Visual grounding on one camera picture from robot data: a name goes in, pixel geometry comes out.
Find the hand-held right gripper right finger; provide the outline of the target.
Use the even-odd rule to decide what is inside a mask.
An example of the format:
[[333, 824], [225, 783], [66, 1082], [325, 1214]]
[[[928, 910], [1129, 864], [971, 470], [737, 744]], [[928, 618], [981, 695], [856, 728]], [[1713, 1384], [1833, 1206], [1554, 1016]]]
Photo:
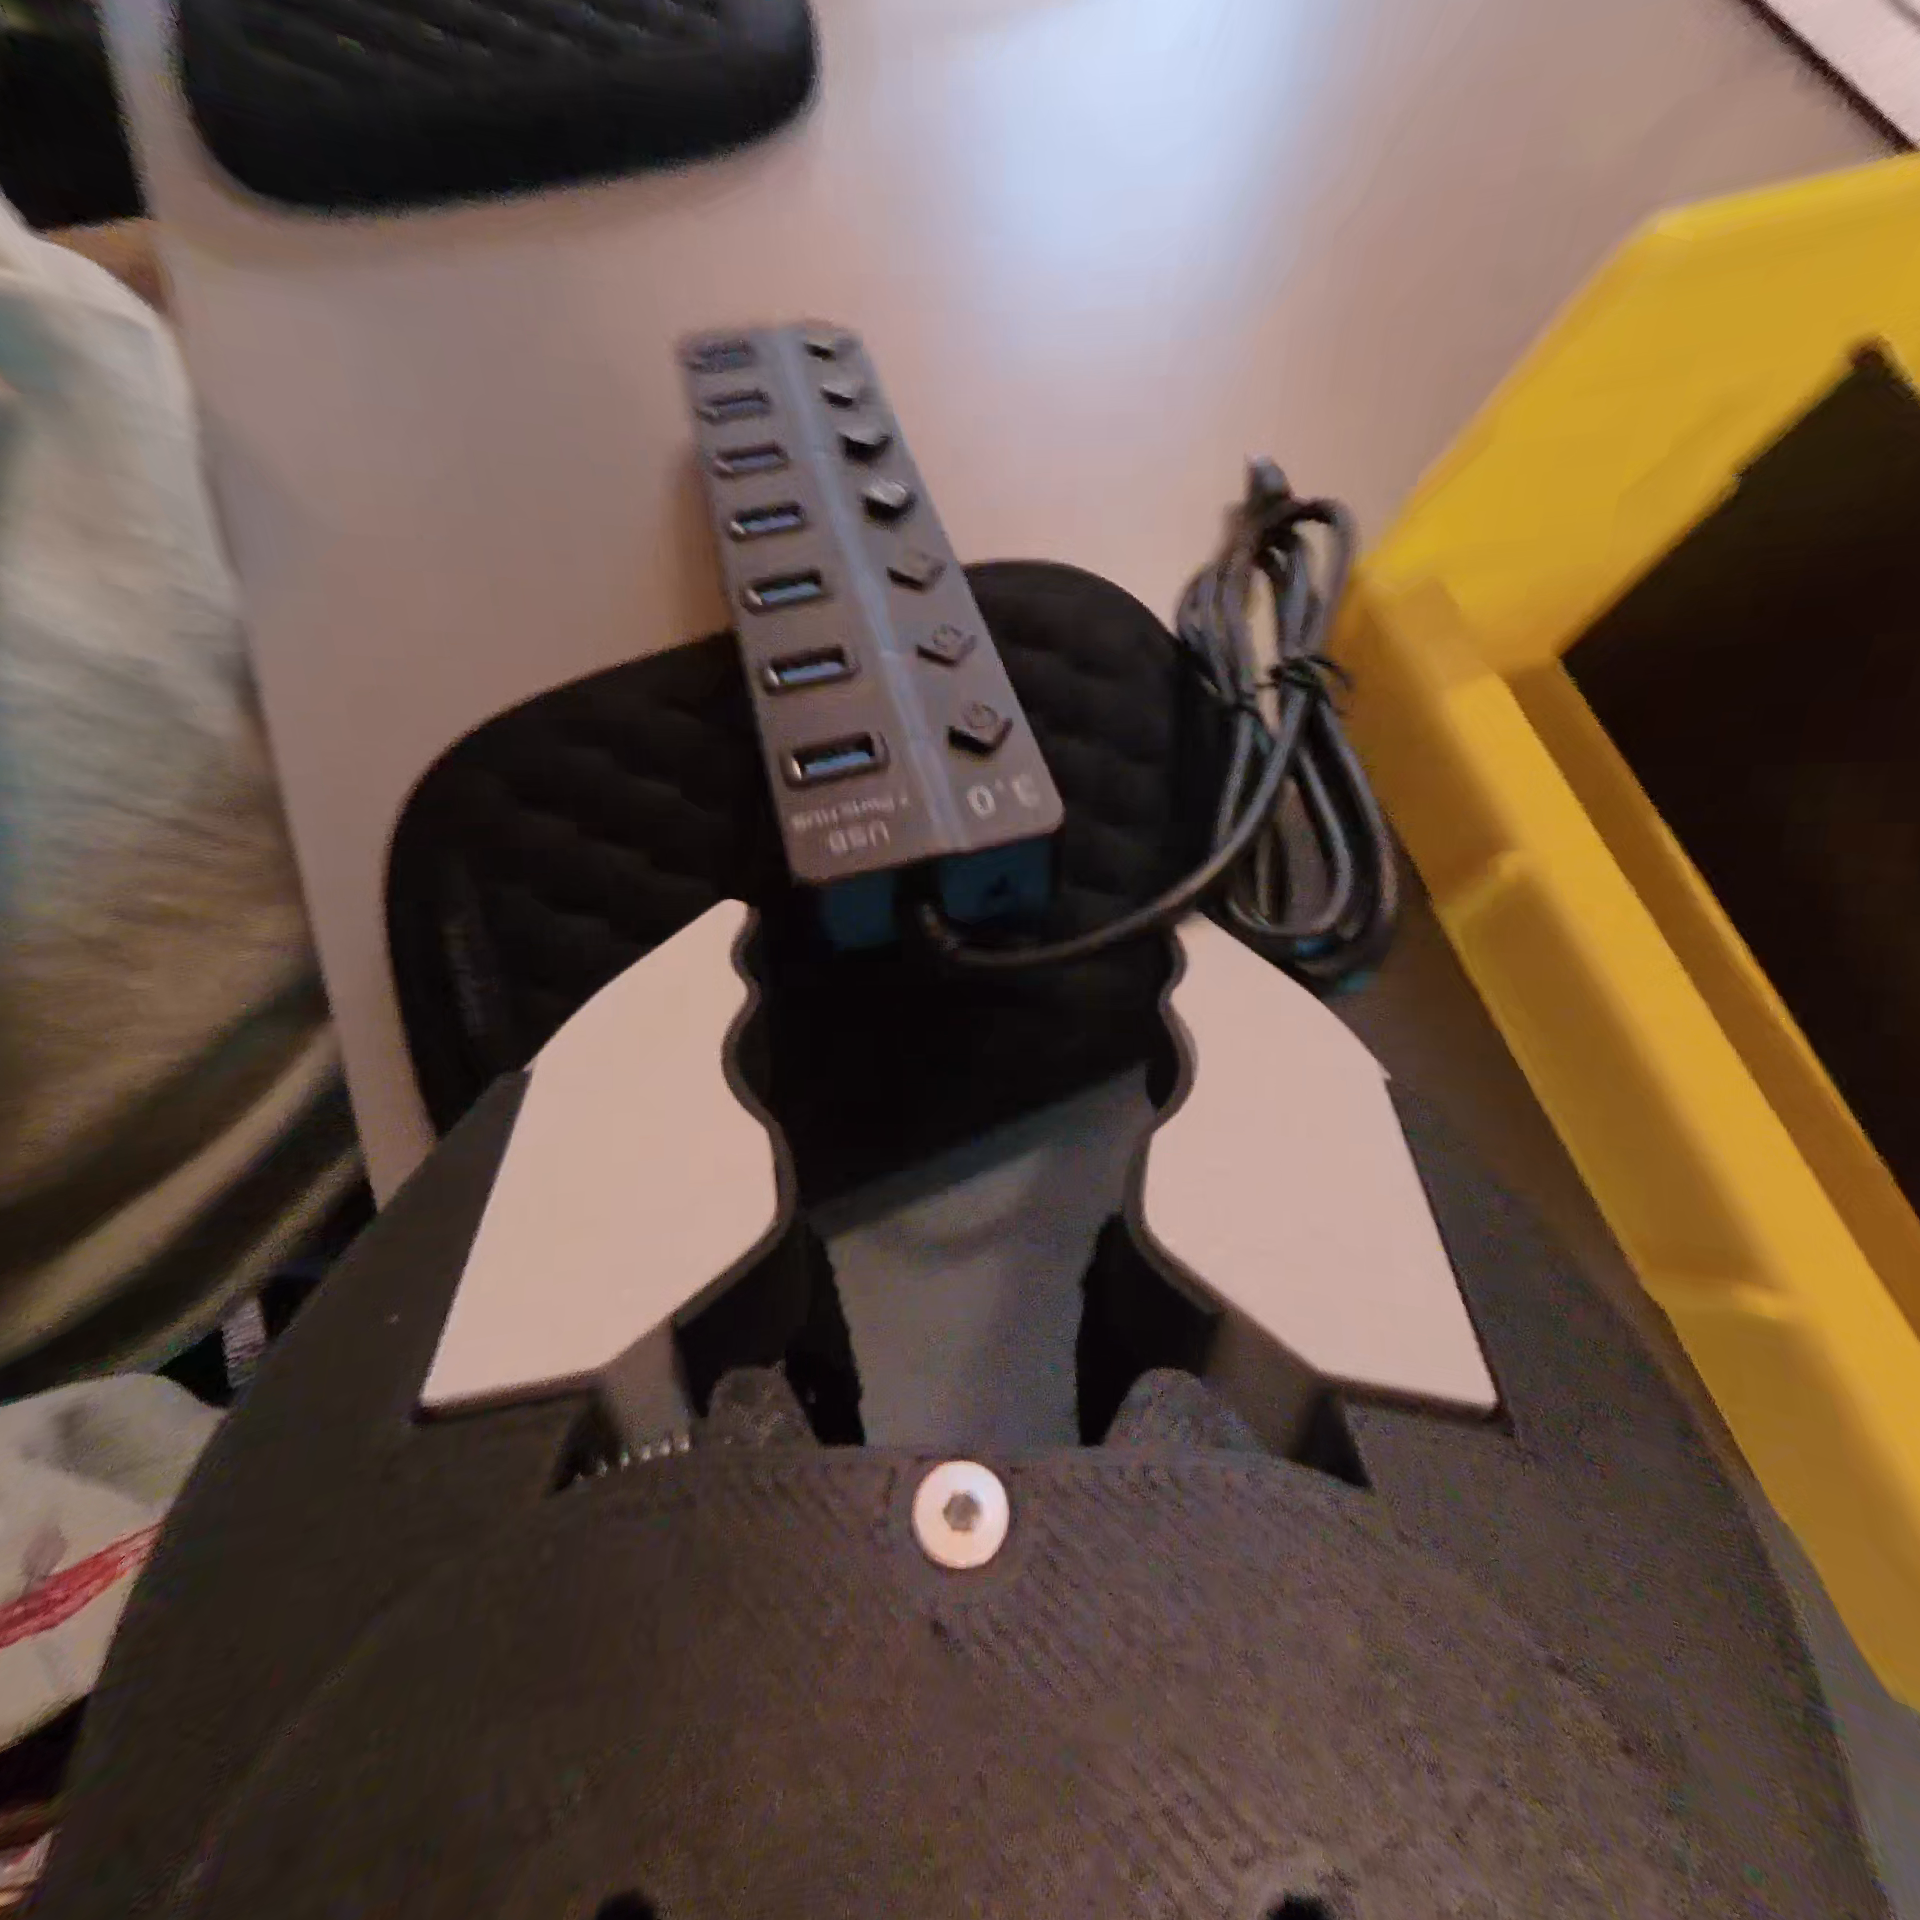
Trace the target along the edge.
[[1171, 950], [1152, 1118], [1083, 1276], [1081, 1439], [1148, 1377], [1197, 1382], [1259, 1444], [1329, 1442], [1352, 1407], [1492, 1422], [1387, 1073], [1228, 931]]

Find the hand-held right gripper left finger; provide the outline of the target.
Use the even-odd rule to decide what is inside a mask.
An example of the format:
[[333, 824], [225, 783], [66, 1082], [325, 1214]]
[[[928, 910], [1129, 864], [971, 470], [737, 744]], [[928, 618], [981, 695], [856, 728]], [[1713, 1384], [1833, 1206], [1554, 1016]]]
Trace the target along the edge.
[[418, 1408], [588, 1396], [624, 1449], [681, 1449], [737, 1371], [861, 1441], [848, 1319], [755, 1083], [755, 912], [723, 900], [539, 1048]]

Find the black multi-port usb hub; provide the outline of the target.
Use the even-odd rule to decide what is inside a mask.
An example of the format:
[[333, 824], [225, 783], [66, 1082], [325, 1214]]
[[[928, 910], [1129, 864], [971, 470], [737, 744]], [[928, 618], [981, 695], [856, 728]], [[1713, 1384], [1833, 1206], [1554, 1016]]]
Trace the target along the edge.
[[1041, 918], [1065, 804], [867, 346], [717, 327], [676, 359], [784, 867], [826, 940], [893, 944], [921, 905]]

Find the yellow plastic bin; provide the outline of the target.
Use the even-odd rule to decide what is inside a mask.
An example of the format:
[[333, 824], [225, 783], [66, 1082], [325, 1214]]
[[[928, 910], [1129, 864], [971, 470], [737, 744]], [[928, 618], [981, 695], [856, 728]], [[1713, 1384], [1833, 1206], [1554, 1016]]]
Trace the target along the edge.
[[1918, 1698], [1916, 1209], [1564, 655], [1881, 347], [1916, 158], [1669, 211], [1360, 562], [1336, 650], [1460, 967], [1884, 1688]]

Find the curved black mesh wrist pad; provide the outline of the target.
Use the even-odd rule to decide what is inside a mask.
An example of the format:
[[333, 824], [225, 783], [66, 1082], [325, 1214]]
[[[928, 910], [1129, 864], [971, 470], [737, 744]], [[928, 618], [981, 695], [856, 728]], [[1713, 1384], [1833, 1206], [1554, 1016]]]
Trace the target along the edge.
[[[1228, 715], [1161, 618], [1092, 571], [971, 564], [1062, 795], [1041, 940], [1150, 905], [1209, 851]], [[760, 1103], [822, 1206], [1165, 1057], [1169, 950], [1012, 977], [835, 953], [790, 884], [730, 632], [552, 688], [457, 742], [400, 812], [386, 921], [434, 1137], [721, 900], [760, 924]]]

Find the person's light sweater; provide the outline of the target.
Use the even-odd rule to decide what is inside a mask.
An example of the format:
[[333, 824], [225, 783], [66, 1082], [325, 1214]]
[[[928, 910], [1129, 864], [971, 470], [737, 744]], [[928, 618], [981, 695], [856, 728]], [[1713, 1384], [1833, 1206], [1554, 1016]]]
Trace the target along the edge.
[[220, 1415], [165, 1369], [362, 1184], [158, 307], [2, 215], [4, 1746], [93, 1689]]

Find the long black mesh wrist rest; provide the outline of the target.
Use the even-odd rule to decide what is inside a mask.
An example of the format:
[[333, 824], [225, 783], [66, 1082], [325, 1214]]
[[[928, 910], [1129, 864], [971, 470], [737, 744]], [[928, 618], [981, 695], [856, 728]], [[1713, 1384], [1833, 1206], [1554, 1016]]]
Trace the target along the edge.
[[180, 3], [176, 74], [249, 194], [362, 214], [672, 172], [787, 128], [808, 3]]

